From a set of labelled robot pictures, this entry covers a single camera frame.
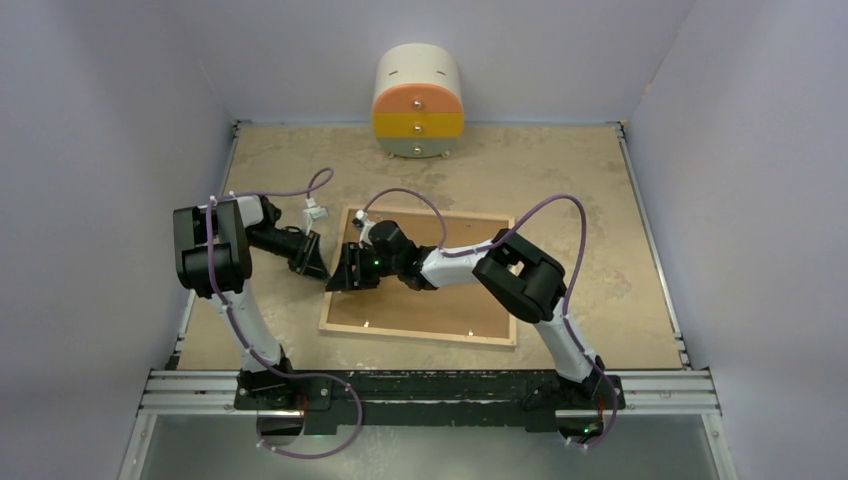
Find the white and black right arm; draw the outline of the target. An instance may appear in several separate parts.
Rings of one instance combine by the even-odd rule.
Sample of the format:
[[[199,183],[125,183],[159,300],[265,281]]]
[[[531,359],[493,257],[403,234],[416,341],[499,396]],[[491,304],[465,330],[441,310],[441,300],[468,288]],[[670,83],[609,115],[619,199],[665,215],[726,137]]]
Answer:
[[[513,317],[534,326],[554,361],[564,399],[584,407],[605,385],[601,360],[580,333],[570,310],[563,266],[512,229],[458,248],[417,245],[385,220],[346,242],[326,289],[375,289],[395,277],[414,291],[479,284]]]

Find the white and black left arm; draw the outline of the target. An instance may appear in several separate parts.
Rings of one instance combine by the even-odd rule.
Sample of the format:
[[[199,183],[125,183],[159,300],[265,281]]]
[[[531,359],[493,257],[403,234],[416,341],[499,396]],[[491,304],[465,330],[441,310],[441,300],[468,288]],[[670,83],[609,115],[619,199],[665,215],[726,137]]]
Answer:
[[[325,282],[329,272],[321,236],[295,226],[279,228],[282,211],[263,195],[213,200],[172,214],[175,270],[181,285],[206,299],[227,322],[241,349],[239,390],[284,409],[304,381],[271,334],[252,292],[255,247],[287,261],[297,275]]]

